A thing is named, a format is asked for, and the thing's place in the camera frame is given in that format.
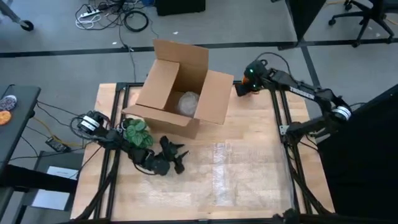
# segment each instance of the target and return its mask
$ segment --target power strip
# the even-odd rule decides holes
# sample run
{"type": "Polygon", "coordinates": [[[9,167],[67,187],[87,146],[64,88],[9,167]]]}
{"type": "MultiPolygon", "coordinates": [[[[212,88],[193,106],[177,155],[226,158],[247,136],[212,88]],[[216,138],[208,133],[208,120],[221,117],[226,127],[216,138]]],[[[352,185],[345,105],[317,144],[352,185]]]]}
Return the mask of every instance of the power strip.
{"type": "Polygon", "coordinates": [[[86,18],[86,17],[89,17],[89,16],[94,16],[95,14],[99,14],[101,12],[102,11],[100,11],[98,9],[95,9],[95,10],[92,10],[92,12],[85,12],[85,13],[81,14],[80,18],[86,18]]]}

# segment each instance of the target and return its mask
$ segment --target wooden tabletop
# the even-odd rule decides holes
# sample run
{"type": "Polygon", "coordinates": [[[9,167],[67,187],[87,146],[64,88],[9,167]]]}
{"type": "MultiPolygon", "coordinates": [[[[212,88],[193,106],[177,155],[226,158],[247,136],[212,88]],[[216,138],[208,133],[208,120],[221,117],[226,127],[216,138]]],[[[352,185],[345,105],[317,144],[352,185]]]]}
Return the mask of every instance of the wooden tabletop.
{"type": "MultiPolygon", "coordinates": [[[[95,103],[95,110],[109,117],[115,86],[101,84],[95,103]]],[[[131,88],[129,105],[134,104],[138,94],[139,88],[131,88]]],[[[292,120],[309,120],[304,100],[289,93],[287,98],[292,120]]],[[[292,207],[286,155],[279,141],[268,91],[238,98],[232,89],[225,124],[201,122],[195,140],[154,130],[151,134],[156,142],[166,135],[174,143],[185,144],[179,149],[180,152],[189,150],[183,159],[185,172],[177,175],[171,165],[164,177],[144,175],[135,170],[122,152],[113,221],[266,218],[292,207]]],[[[96,144],[87,146],[83,162],[97,148],[96,144]]],[[[327,209],[333,211],[317,152],[302,144],[298,149],[308,187],[327,209]]],[[[160,152],[160,145],[154,144],[153,150],[160,152]]],[[[80,174],[72,218],[85,209],[96,193],[103,155],[104,151],[100,150],[80,174]]],[[[103,215],[107,198],[108,192],[104,194],[103,215]]]]}

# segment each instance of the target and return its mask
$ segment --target green plant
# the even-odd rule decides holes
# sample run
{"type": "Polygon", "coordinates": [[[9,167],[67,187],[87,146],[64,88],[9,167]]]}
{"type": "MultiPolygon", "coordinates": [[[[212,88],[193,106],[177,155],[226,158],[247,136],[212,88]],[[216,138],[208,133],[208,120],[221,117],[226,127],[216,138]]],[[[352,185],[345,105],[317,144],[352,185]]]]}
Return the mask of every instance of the green plant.
{"type": "Polygon", "coordinates": [[[147,148],[154,144],[154,138],[145,130],[147,124],[140,119],[131,119],[126,128],[125,138],[137,147],[147,148]]]}

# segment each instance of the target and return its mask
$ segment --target open cardboard box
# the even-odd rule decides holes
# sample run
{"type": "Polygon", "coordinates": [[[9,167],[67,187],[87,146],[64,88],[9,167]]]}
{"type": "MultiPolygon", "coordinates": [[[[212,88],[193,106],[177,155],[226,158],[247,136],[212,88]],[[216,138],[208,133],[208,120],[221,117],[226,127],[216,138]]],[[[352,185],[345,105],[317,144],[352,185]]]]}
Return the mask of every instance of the open cardboard box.
{"type": "Polygon", "coordinates": [[[156,59],[135,105],[122,112],[143,117],[151,129],[194,139],[200,120],[223,124],[234,77],[208,69],[208,49],[154,40],[156,59]],[[199,94],[193,118],[179,115],[187,91],[199,94]]]}

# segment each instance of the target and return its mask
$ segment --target white paper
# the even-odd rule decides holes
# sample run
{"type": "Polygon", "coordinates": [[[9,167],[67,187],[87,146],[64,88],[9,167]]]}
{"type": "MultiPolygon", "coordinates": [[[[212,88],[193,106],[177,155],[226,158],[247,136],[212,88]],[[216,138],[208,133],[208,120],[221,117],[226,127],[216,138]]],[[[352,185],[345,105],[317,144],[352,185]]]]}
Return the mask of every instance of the white paper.
{"type": "MultiPolygon", "coordinates": [[[[57,175],[59,177],[71,178],[73,180],[76,180],[77,175],[74,175],[76,174],[76,172],[78,171],[73,169],[54,167],[54,166],[50,166],[49,169],[47,170],[48,174],[57,175]]],[[[64,210],[68,202],[68,198],[69,198],[69,193],[40,189],[37,191],[32,206],[40,208],[64,210]]]]}

